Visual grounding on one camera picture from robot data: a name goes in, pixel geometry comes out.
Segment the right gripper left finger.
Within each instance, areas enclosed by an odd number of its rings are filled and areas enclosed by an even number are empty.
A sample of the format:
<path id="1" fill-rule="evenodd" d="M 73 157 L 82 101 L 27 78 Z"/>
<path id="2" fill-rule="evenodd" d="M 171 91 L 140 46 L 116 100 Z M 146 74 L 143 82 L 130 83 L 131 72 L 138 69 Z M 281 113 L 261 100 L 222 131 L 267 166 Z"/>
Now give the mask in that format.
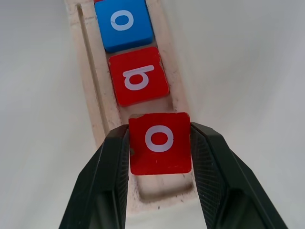
<path id="1" fill-rule="evenodd" d="M 129 129 L 111 130 L 79 173 L 61 229 L 123 229 L 129 182 Z"/>

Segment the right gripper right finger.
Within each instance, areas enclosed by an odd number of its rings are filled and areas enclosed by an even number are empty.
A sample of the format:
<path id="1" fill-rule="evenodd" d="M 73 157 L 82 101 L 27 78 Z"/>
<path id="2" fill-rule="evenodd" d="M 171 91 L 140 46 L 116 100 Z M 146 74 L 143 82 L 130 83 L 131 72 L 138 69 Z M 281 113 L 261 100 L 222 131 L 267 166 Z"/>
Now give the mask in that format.
<path id="1" fill-rule="evenodd" d="M 209 229 L 287 226 L 250 167 L 210 127 L 191 123 L 193 173 Z"/>

